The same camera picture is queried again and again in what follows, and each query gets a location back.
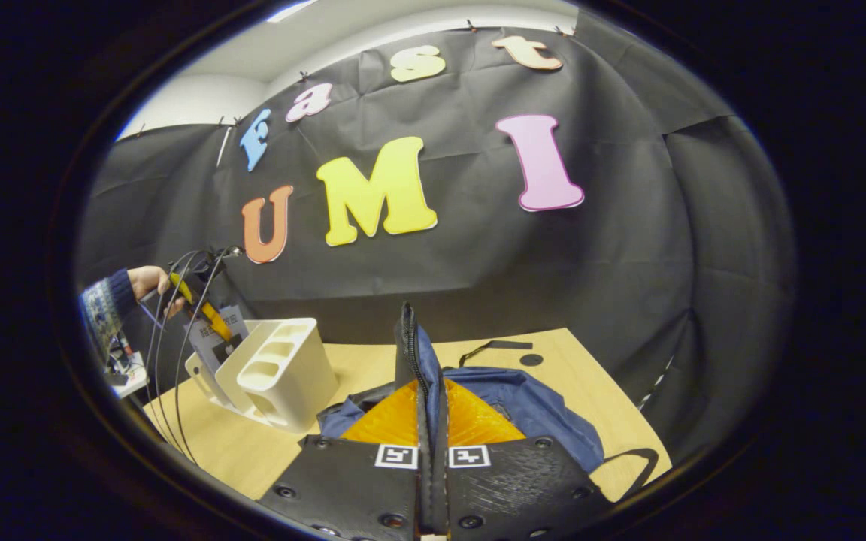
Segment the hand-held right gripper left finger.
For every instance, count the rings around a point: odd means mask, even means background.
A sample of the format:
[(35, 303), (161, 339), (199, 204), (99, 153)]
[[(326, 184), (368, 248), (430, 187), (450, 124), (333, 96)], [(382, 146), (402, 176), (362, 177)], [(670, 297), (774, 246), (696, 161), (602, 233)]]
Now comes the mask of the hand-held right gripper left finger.
[(419, 540), (418, 383), (390, 382), (317, 414), (317, 433), (259, 503), (320, 536)]

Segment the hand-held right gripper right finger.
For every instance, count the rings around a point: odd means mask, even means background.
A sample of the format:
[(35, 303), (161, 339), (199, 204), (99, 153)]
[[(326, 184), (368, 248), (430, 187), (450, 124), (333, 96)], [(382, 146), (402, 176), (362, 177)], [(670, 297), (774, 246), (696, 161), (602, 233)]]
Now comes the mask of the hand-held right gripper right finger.
[(453, 381), (447, 390), (447, 540), (559, 540), (611, 506), (553, 435), (525, 437)]

